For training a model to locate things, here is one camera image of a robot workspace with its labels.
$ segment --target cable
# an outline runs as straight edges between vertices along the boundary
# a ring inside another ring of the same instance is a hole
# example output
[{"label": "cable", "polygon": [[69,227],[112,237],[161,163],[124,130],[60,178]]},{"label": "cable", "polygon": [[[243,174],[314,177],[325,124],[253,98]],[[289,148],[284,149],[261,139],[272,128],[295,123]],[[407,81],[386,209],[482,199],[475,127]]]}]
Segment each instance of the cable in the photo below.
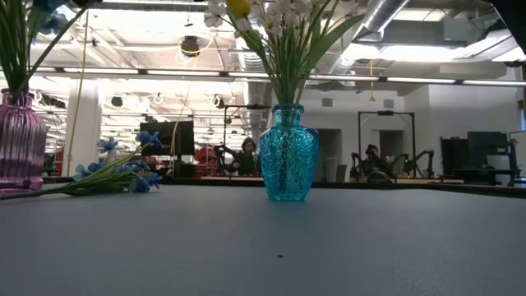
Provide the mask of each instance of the cable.
[{"label": "cable", "polygon": [[[193,70],[196,69],[196,64],[197,64],[197,57],[194,58]],[[175,151],[175,134],[176,134],[177,129],[178,129],[179,120],[181,120],[182,112],[184,112],[184,108],[187,106],[187,100],[188,100],[188,96],[190,95],[190,89],[191,89],[191,81],[188,82],[187,95],[184,98],[184,101],[182,102],[181,112],[179,113],[178,119],[176,120],[175,124],[173,125],[172,143],[170,145],[170,154],[172,155],[172,157],[175,157],[175,152],[176,152]],[[175,173],[175,169],[172,170],[172,177],[173,177],[174,173]]]},{"label": "cable", "polygon": [[73,128],[72,128],[72,138],[69,140],[69,148],[67,152],[67,173],[66,176],[69,177],[69,169],[72,165],[70,161],[72,159],[72,147],[73,139],[75,139],[75,127],[76,127],[76,118],[79,114],[79,107],[81,106],[81,93],[82,93],[82,84],[84,82],[84,68],[85,68],[85,50],[88,44],[88,28],[90,23],[90,10],[85,11],[85,30],[84,30],[84,47],[82,49],[82,70],[81,70],[81,80],[79,82],[79,89],[77,90],[76,96],[76,107],[75,107],[75,117],[73,118]]}]

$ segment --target person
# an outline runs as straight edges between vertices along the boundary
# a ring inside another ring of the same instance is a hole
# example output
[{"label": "person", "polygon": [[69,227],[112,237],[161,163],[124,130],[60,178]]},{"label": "person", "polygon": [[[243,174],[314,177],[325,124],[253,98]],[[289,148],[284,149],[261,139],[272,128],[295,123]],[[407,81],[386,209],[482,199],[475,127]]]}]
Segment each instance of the person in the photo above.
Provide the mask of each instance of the person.
[{"label": "person", "polygon": [[238,153],[241,161],[234,160],[229,166],[230,173],[238,172],[240,176],[254,176],[261,171],[258,155],[255,154],[256,143],[250,137],[246,138],[241,145],[242,151]]},{"label": "person", "polygon": [[390,167],[390,161],[392,162],[391,158],[386,157],[385,159],[382,159],[380,157],[380,151],[376,145],[369,144],[365,150],[365,154],[367,155],[367,158],[363,161],[362,166],[366,175],[373,171],[381,171],[389,176],[392,174],[392,172],[390,172],[392,169]]}]

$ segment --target desk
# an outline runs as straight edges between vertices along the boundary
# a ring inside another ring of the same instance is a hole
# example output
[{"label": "desk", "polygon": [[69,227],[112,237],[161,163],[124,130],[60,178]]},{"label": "desk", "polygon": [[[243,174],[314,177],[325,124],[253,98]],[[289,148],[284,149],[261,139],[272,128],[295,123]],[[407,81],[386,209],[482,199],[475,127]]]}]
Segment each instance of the desk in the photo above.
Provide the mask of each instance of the desk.
[{"label": "desk", "polygon": [[420,189],[2,201],[0,295],[525,295],[525,225],[526,200]]}]

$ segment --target ceiling pipe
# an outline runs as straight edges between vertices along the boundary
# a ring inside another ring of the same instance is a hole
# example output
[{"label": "ceiling pipe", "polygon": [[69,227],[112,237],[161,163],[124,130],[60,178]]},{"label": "ceiling pipe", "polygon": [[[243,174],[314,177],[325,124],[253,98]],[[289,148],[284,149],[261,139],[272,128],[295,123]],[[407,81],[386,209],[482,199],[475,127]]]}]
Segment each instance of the ceiling pipe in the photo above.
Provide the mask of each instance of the ceiling pipe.
[{"label": "ceiling pipe", "polygon": [[347,74],[355,62],[352,59],[346,58],[346,56],[352,52],[350,44],[363,36],[381,32],[409,1],[410,0],[371,0],[367,6],[367,11],[362,22],[350,29],[350,43],[330,68],[330,74]]}]

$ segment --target column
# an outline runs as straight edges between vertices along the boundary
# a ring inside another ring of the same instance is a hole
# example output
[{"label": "column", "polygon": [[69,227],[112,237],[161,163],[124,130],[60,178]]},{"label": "column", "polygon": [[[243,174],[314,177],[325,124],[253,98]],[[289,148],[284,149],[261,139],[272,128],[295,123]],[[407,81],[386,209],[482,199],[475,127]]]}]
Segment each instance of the column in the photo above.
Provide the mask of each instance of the column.
[{"label": "column", "polygon": [[[64,144],[64,161],[62,163],[62,176],[73,176],[75,168],[79,164],[87,166],[92,162],[99,161],[97,142],[100,139],[100,124],[102,119],[102,106],[104,96],[100,93],[99,82],[96,80],[84,80],[80,96],[80,106],[76,117],[75,135],[72,139],[73,120],[75,118],[76,106],[79,102],[79,80],[72,80],[69,100],[67,106],[67,128],[66,142]],[[70,142],[72,144],[72,155],[68,159]]]}]

